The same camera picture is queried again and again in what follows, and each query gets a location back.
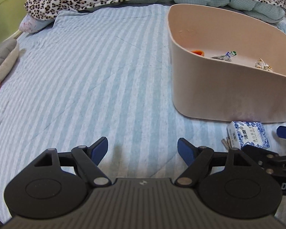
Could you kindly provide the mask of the blue white porcelain-pattern box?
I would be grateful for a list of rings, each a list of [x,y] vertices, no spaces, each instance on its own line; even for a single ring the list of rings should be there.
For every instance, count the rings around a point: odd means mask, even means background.
[[[245,145],[258,148],[270,148],[267,133],[260,122],[233,121],[227,126],[228,138],[234,148],[241,149]]]

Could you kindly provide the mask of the sunflower print scrunchie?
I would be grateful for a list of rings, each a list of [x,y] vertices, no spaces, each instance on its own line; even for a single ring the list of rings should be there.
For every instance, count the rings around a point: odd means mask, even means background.
[[[257,62],[255,63],[255,67],[269,72],[273,72],[272,67],[265,63],[264,60],[261,58],[257,60]]]

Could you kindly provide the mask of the bag of dried herbs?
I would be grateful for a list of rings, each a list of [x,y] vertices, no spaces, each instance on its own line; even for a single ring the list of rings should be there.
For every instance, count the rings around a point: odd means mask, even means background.
[[[237,55],[236,51],[229,51],[229,52],[226,52],[224,55],[213,56],[212,59],[232,62],[231,60],[232,57],[236,55]]]

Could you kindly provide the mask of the orange cloth pouch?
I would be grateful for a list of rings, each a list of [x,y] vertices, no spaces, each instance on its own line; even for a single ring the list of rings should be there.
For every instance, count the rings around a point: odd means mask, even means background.
[[[205,56],[205,53],[202,50],[193,50],[191,52],[199,56]]]

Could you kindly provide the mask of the striped blue bed sheet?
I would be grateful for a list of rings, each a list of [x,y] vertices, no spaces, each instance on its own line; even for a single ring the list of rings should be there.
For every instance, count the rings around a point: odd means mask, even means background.
[[[19,57],[0,89],[0,222],[6,185],[47,148],[69,152],[108,138],[110,178],[177,178],[181,137],[217,152],[226,123],[174,108],[165,5],[62,12],[18,38]]]

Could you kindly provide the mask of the beige plastic storage basket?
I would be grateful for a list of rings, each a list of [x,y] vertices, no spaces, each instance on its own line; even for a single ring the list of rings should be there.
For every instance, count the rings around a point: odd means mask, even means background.
[[[234,11],[190,4],[171,6],[167,25],[173,103],[181,114],[227,122],[286,122],[283,32]],[[237,52],[232,62],[212,59],[229,51]],[[259,58],[273,72],[256,68]]]

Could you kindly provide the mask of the grey white plush cushion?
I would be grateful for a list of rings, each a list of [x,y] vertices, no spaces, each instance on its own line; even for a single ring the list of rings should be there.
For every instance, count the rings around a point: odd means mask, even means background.
[[[9,38],[0,44],[0,88],[2,81],[12,70],[19,55],[19,43]]]

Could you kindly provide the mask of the pink floral pillow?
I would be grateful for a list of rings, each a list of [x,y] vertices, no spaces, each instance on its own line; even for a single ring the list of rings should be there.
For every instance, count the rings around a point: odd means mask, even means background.
[[[19,30],[23,33],[33,34],[41,31],[52,22],[53,20],[38,20],[26,14],[19,25]]]

